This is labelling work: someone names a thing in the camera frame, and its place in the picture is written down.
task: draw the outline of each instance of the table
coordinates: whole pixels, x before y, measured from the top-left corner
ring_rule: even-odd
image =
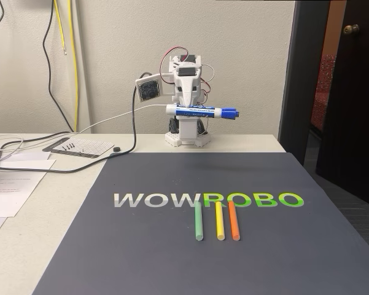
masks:
[[[27,139],[44,135],[21,136]],[[108,141],[120,146],[122,151],[133,144],[131,134],[81,134],[76,137]],[[285,152],[273,135],[213,135],[212,141],[202,148],[172,147],[164,138],[164,135],[138,135],[135,152]],[[52,167],[56,169],[80,167],[91,161],[59,154],[52,154],[49,159],[56,159]],[[99,163],[69,175],[47,173],[16,217],[7,219],[0,229],[0,295],[33,292],[103,165]]]

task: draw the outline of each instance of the marker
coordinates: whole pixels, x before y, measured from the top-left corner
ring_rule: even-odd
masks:
[[[222,241],[225,239],[225,233],[223,231],[222,204],[220,201],[216,202],[216,226],[217,238]]]
[[[195,202],[195,238],[203,240],[202,205],[199,201]]]
[[[232,239],[235,241],[240,240],[238,217],[236,215],[235,203],[233,201],[228,202],[229,218],[231,221]]]
[[[212,106],[190,106],[186,108],[179,104],[167,104],[166,114],[171,116],[223,118],[235,120],[239,112],[235,108],[214,108]]]

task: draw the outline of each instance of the floor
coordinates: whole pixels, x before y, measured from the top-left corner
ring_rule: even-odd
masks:
[[[310,133],[304,168],[369,244],[369,204],[315,173],[319,146],[320,140]]]

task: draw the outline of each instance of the blue marker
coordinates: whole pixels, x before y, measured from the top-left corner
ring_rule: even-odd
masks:
[[[214,108],[212,106],[191,106],[186,108],[179,104],[168,104],[166,113],[171,116],[223,118],[235,120],[239,112],[235,108]]]

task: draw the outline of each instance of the door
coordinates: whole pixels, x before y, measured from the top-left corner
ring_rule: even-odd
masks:
[[[316,171],[369,203],[369,1],[346,3]]]

